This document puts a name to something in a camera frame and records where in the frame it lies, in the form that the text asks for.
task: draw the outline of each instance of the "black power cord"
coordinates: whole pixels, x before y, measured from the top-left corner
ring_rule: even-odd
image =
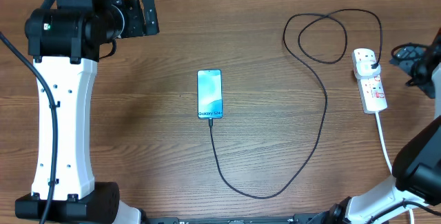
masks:
[[[367,224],[372,224],[374,221],[378,220],[379,218],[385,216],[386,214],[398,209],[399,207],[406,207],[408,205],[414,205],[416,207],[419,207],[420,209],[424,210],[425,212],[428,212],[430,214],[436,215],[436,216],[441,216],[441,212],[437,212],[435,210],[431,210],[428,207],[421,205],[419,203],[415,203],[413,201],[403,201],[397,205],[394,205],[393,207],[390,207],[388,210],[385,210],[379,214],[377,214],[376,216],[373,216],[368,222]]]
[[[224,182],[224,183],[225,183],[230,189],[232,189],[233,191],[235,191],[235,192],[237,192],[237,193],[239,193],[239,194],[241,194],[241,195],[243,195],[243,196],[248,196],[248,197],[250,197],[250,198],[254,198],[254,199],[269,199],[269,198],[273,198],[273,197],[275,197],[275,196],[278,196],[278,195],[281,194],[284,190],[286,190],[286,189],[288,188],[288,186],[292,183],[292,181],[297,177],[297,175],[300,174],[300,172],[303,170],[303,168],[306,166],[306,164],[308,164],[308,162],[309,162],[309,160],[311,159],[312,155],[313,155],[314,152],[316,151],[316,148],[317,148],[317,145],[318,145],[318,141],[320,140],[320,134],[321,134],[321,132],[322,132],[322,128],[323,128],[323,123],[325,122],[326,109],[327,109],[327,106],[328,106],[328,95],[327,95],[327,93],[326,93],[325,85],[323,85],[323,82],[321,81],[321,79],[320,79],[320,77],[317,75],[317,73],[311,68],[311,66],[309,66],[306,62],[304,62],[302,59],[300,59],[299,57],[297,57],[297,56],[296,56],[296,55],[295,55],[295,54],[294,54],[294,53],[288,48],[287,42],[286,42],[286,40],[285,40],[285,34],[286,34],[286,31],[287,31],[287,28],[288,28],[289,22],[290,22],[293,18],[295,18],[295,17],[300,17],[300,16],[315,16],[315,17],[319,17],[319,18],[317,18],[316,20],[314,20],[314,21],[312,21],[311,23],[309,23],[308,25],[306,25],[306,26],[300,31],[300,33],[298,34],[298,40],[297,40],[297,42],[298,42],[298,47],[302,50],[302,52],[303,52],[307,57],[309,57],[310,59],[312,59],[312,60],[314,60],[314,61],[317,61],[317,62],[319,62],[319,63],[326,63],[326,64],[337,63],[337,62],[339,62],[339,61],[343,58],[343,56],[345,55],[345,52],[346,52],[346,48],[347,48],[347,31],[346,31],[345,26],[344,26],[339,20],[337,20],[337,19],[335,19],[335,18],[333,18],[333,17],[330,17],[330,15],[331,15],[331,14],[335,14],[335,13],[337,13],[337,12],[342,12],[342,11],[361,11],[361,12],[366,12],[366,13],[372,14],[372,15],[377,19],[378,25],[379,25],[379,27],[380,27],[380,51],[379,51],[379,53],[378,53],[378,60],[377,60],[377,62],[376,62],[375,64],[372,65],[372,68],[377,68],[377,67],[378,67],[378,64],[379,64],[379,62],[380,62],[380,58],[381,58],[381,49],[382,49],[382,41],[383,41],[383,38],[382,38],[381,21],[380,21],[380,19],[377,17],[376,14],[374,14],[374,13],[368,11],[368,10],[361,10],[361,9],[342,9],[342,10],[336,10],[336,11],[330,12],[329,14],[302,13],[302,14],[295,14],[294,16],[290,17],[290,18],[288,19],[286,25],[285,25],[285,28],[283,29],[283,44],[285,45],[285,48],[288,50],[288,52],[289,52],[294,58],[296,58],[297,60],[299,60],[304,66],[306,66],[306,67],[307,67],[307,68],[308,68],[308,69],[314,74],[314,76],[317,78],[317,81],[319,82],[319,84],[320,84],[320,86],[321,86],[321,88],[322,88],[322,90],[323,90],[323,95],[325,96],[325,107],[324,107],[324,110],[323,110],[323,115],[322,115],[322,120],[321,120],[321,122],[320,122],[320,127],[318,128],[317,139],[316,139],[316,142],[315,142],[315,144],[314,144],[314,147],[312,148],[311,153],[309,154],[309,156],[307,157],[307,159],[305,160],[305,162],[302,164],[302,166],[300,167],[300,169],[298,169],[298,171],[297,171],[297,172],[291,177],[291,179],[288,181],[288,183],[287,183],[285,186],[283,186],[283,188],[282,188],[281,190],[279,190],[277,193],[272,194],[272,195],[270,195],[270,196],[253,196],[253,195],[251,195],[251,194],[247,194],[247,193],[244,193],[244,192],[242,192],[242,191],[236,189],[234,186],[230,185],[230,184],[227,182],[227,180],[225,180],[225,178],[223,177],[222,172],[221,172],[221,169],[220,169],[221,167],[220,167],[220,165],[219,165],[218,157],[217,157],[217,154],[216,154],[216,148],[214,147],[214,140],[213,140],[213,119],[209,119],[209,121],[208,121],[208,124],[209,124],[209,133],[210,133],[210,136],[211,136],[211,139],[212,139],[213,153],[214,153],[214,158],[216,159],[216,165],[217,165],[217,168],[218,168],[218,172],[219,172],[219,175],[220,175],[220,177],[222,178],[223,182]],[[344,50],[343,50],[343,53],[340,55],[340,57],[339,57],[338,59],[336,59],[335,61],[321,61],[321,60],[319,60],[319,59],[316,59],[316,58],[312,57],[311,55],[309,55],[308,53],[306,53],[305,50],[303,50],[303,48],[302,48],[302,46],[301,46],[301,44],[300,44],[300,37],[301,37],[302,33],[303,33],[303,32],[304,32],[309,26],[311,26],[312,24],[314,24],[315,22],[317,22],[317,21],[319,21],[319,20],[322,20],[322,19],[325,19],[325,18],[329,18],[329,19],[331,19],[331,20],[337,22],[338,24],[340,24],[340,26],[341,26],[342,29],[343,29],[343,32],[345,33],[345,48],[344,48]]]
[[[27,68],[35,75],[35,77],[39,80],[40,84],[43,86],[46,95],[49,100],[49,108],[52,114],[52,161],[50,164],[50,182],[49,182],[49,192],[48,199],[46,201],[46,206],[43,211],[43,215],[40,219],[40,224],[44,224],[49,213],[50,204],[52,202],[52,198],[54,197],[54,190],[56,183],[56,174],[57,174],[57,152],[58,152],[58,120],[57,120],[57,105],[55,104],[54,96],[50,91],[50,88],[44,78],[41,76],[39,71],[8,41],[8,39],[0,32],[0,39],[5,45],[11,50],[12,53],[23,62]]]
[[[109,54],[102,56],[99,59],[104,59],[104,58],[110,57],[113,54],[115,54],[115,52],[116,52],[116,39],[113,39],[112,40],[112,50],[109,52]]]

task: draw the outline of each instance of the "extension socket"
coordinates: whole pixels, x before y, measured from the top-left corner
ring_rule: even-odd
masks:
[[[353,72],[357,79],[368,79],[380,75],[381,67],[373,69],[375,64],[375,53],[367,48],[358,48],[352,52]]]
[[[355,49],[352,52],[352,62],[363,111],[366,114],[373,114],[386,109],[387,103],[381,84],[380,65],[376,69],[371,69],[371,65],[376,63],[373,51],[366,48]]]
[[[365,111],[366,114],[373,114],[387,108],[380,76],[358,79],[357,83],[363,111]]]

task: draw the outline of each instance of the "smartphone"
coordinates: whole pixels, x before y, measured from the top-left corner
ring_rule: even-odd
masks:
[[[198,117],[200,119],[223,117],[221,70],[198,71]]]

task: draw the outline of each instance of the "wooden table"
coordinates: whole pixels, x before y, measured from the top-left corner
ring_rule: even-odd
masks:
[[[0,0],[0,30],[27,53],[23,27],[43,0]],[[336,14],[348,30],[347,54],[325,65],[306,59],[326,85],[328,111],[320,144],[306,168],[280,196],[254,200],[230,190],[216,170],[209,128],[196,115],[196,72],[223,72],[225,116],[214,124],[220,166],[238,189],[264,196],[278,191],[311,152],[324,97],[308,69],[284,49],[288,18],[341,8],[375,12],[384,28],[382,78],[389,108],[381,113],[390,158],[432,119],[434,101],[389,65],[402,43],[429,44],[441,23],[440,0],[156,0],[161,33],[118,40],[99,63],[91,116],[91,157],[97,181],[116,181],[122,199],[151,217],[289,216],[328,210],[365,193],[389,171],[375,118],[364,114],[351,51],[378,53],[376,20],[365,13]],[[297,35],[312,17],[287,31]],[[321,21],[302,44],[312,56],[342,52],[340,26]],[[103,46],[102,54],[110,50]],[[14,200],[30,191],[38,150],[38,98],[31,73],[0,45],[0,222],[14,217]],[[440,219],[416,211],[417,223]],[[403,214],[394,223],[407,223]]]

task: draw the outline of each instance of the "table surface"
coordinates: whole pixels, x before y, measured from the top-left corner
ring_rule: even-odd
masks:
[[[27,53],[25,20],[43,0],[0,0],[0,30]],[[214,138],[225,178],[250,194],[277,192],[316,140],[324,96],[308,69],[288,54],[282,31],[291,15],[341,8],[375,12],[383,24],[381,112],[389,157],[433,119],[434,101],[389,64],[399,44],[429,44],[441,23],[440,0],[156,0],[161,33],[118,40],[99,63],[92,95],[90,149],[96,181],[116,181],[121,198],[151,217],[289,216],[321,212],[365,193],[389,175],[374,115],[364,114],[351,51],[378,54],[376,20],[361,12],[335,14],[348,32],[343,59],[308,59],[298,32],[313,17],[289,25],[287,42],[317,71],[329,104],[320,143],[294,182],[276,198],[255,200],[230,190],[216,170],[207,121],[196,115],[196,72],[223,72],[224,118]],[[344,35],[336,23],[314,24],[302,37],[310,55],[332,61]],[[104,45],[102,54],[110,46]],[[30,191],[37,164],[36,80],[0,45],[0,223],[14,217],[14,200]],[[439,223],[421,210],[417,223]],[[407,215],[394,223],[407,223]]]

